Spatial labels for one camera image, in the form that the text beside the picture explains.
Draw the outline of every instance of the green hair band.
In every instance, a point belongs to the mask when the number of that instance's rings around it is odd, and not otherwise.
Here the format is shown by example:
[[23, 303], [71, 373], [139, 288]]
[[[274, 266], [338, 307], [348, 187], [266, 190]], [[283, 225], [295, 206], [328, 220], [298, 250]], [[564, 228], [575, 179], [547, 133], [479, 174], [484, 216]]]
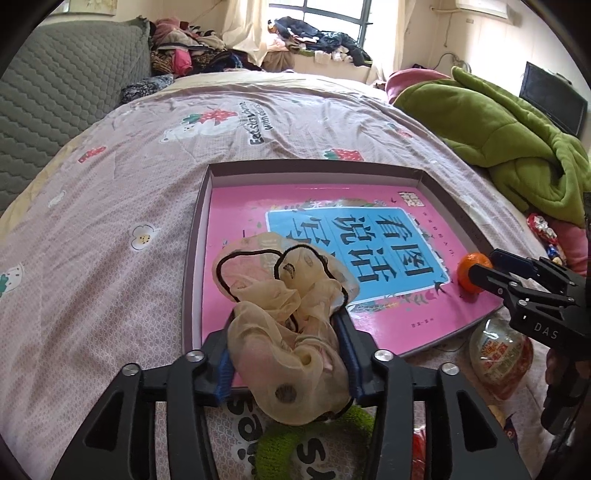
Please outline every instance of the green hair band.
[[366, 447], [371, 442], [374, 418], [364, 409], [353, 405], [337, 420], [312, 422], [300, 427], [275, 424], [258, 441], [255, 454], [257, 480], [277, 480], [290, 477], [291, 452], [309, 432], [323, 433], [333, 429], [354, 430], [365, 437]]

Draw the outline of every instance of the blue label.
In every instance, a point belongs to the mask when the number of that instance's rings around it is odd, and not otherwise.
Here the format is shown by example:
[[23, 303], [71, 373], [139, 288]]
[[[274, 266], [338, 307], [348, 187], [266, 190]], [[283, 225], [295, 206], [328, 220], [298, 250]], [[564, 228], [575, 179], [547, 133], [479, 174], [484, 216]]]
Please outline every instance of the blue label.
[[353, 304], [448, 283], [449, 276], [402, 208], [326, 207], [267, 212], [267, 227], [326, 250], [357, 278]]

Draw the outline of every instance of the green plush blanket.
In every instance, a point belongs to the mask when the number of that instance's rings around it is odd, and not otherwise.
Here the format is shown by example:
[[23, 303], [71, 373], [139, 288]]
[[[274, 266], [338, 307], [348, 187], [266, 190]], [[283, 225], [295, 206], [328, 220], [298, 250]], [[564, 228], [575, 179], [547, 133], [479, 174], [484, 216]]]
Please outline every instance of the green plush blanket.
[[452, 75], [407, 88], [394, 106], [465, 162], [486, 167], [522, 212], [538, 210], [583, 226], [582, 194], [591, 190], [591, 170], [580, 141], [499, 86], [458, 67]]

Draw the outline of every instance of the orange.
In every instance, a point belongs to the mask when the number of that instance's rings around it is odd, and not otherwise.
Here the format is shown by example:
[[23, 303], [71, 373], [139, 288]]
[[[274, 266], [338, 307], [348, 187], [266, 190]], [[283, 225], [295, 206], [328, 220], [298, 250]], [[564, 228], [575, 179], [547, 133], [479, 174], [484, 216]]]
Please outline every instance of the orange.
[[464, 290], [469, 293], [480, 293], [482, 291], [482, 289], [474, 285], [468, 277], [468, 270], [470, 270], [472, 265], [476, 265], [477, 263], [492, 268], [492, 263], [488, 260], [488, 257], [485, 254], [478, 252], [465, 255], [457, 265], [457, 280]]

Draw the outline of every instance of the window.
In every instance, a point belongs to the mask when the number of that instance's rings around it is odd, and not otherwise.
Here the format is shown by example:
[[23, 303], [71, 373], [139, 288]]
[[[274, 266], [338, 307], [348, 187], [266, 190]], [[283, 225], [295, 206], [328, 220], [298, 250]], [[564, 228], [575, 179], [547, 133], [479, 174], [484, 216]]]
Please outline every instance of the window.
[[276, 0], [269, 18], [291, 17], [318, 30], [343, 32], [363, 45], [371, 0]]

